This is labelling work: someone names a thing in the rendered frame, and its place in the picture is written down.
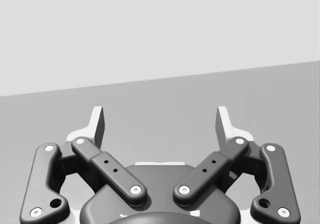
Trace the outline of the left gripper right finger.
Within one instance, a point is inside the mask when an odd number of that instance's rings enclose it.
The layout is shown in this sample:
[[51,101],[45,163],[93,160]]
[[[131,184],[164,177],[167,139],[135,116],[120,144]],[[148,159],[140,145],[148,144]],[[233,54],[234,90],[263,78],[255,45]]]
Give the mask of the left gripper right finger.
[[225,106],[217,108],[215,131],[219,150],[176,184],[174,202],[191,206],[213,185],[225,192],[241,174],[249,174],[260,189],[251,202],[251,218],[261,224],[299,224],[301,214],[284,148],[274,143],[258,146],[251,133],[232,125]]

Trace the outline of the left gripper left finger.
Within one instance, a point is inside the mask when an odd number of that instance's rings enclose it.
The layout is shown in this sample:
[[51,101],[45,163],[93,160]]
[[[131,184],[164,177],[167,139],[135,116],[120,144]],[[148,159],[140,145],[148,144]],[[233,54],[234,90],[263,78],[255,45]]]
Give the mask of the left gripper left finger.
[[111,154],[101,150],[105,131],[104,111],[93,108],[86,127],[68,134],[59,146],[46,143],[35,150],[19,215],[22,224],[59,224],[70,213],[60,194],[67,175],[78,173],[98,192],[108,185],[127,205],[139,207],[148,200],[147,188]]

